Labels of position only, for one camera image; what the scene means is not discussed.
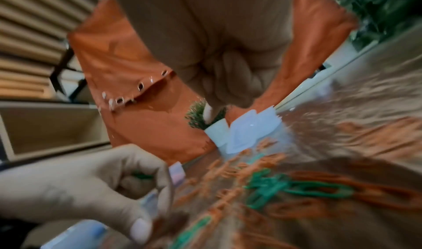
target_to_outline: grommet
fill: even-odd
[[[122,104],[123,102],[124,102],[123,97],[119,97],[119,98],[116,99],[117,104]]]

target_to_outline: orange curtain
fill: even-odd
[[[279,103],[308,78],[356,27],[333,0],[294,0],[294,39],[283,66],[251,109]],[[184,119],[199,97],[155,60],[115,0],[102,1],[68,36],[113,146],[134,143],[168,164],[215,148]],[[233,108],[229,122],[247,110]]]

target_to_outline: orange cloth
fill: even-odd
[[[251,109],[275,105],[309,77],[356,27],[333,0],[294,0],[294,39],[283,66]],[[103,0],[68,36],[113,146],[134,143],[168,164],[215,148],[184,119],[199,97],[155,60],[115,0]],[[228,122],[247,110],[233,108]]]

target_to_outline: green foliage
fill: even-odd
[[[336,0],[360,19],[360,28],[350,35],[360,51],[372,41],[383,42],[411,27],[422,16],[422,0]]]
[[[204,108],[205,104],[207,102],[205,100],[201,100],[198,102],[194,102],[186,114],[185,118],[189,121],[188,124],[191,128],[199,128],[202,130],[205,130],[215,122],[223,119],[226,116],[227,108],[224,108],[220,111],[220,113],[217,115],[217,117],[214,119],[214,121],[211,122],[211,124],[206,124],[204,121]]]

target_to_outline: person's left hand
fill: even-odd
[[[131,174],[154,175],[140,180]],[[78,157],[51,159],[0,173],[0,216],[43,223],[93,219],[138,244],[151,236],[152,221],[135,200],[153,188],[165,217],[173,203],[167,164],[135,145]]]

